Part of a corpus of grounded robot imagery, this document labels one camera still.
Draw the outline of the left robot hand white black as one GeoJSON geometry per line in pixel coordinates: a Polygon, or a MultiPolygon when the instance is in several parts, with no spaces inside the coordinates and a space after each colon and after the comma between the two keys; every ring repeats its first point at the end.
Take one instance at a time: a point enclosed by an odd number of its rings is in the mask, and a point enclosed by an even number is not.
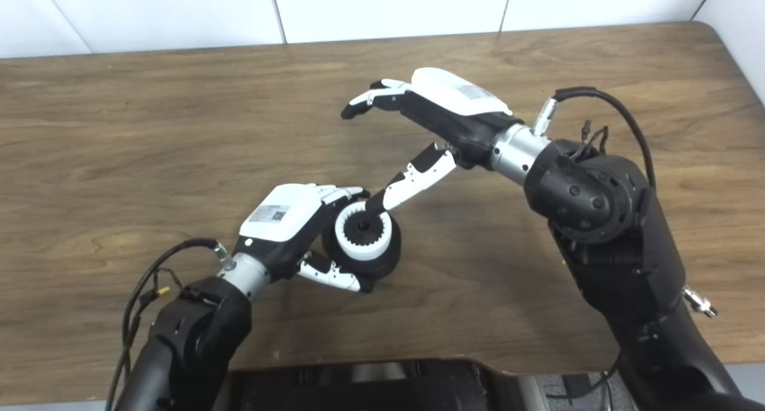
{"type": "Polygon", "coordinates": [[[374,290],[371,281],[310,249],[336,215],[360,198],[369,198],[369,191],[335,185],[278,185],[241,223],[233,259],[255,267],[265,284],[300,275],[338,289],[369,293],[374,290]]]}

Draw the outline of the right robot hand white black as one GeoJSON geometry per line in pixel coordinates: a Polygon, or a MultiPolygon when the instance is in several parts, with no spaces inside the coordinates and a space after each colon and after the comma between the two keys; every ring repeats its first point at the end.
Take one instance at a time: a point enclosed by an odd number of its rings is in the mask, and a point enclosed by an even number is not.
{"type": "Polygon", "coordinates": [[[374,108],[399,112],[445,142],[426,147],[405,171],[365,202],[366,212],[374,214],[398,207],[456,168],[490,168],[500,136],[520,123],[497,96],[439,68],[418,68],[410,82],[373,82],[369,90],[349,101],[341,118],[353,119],[374,108]]]}

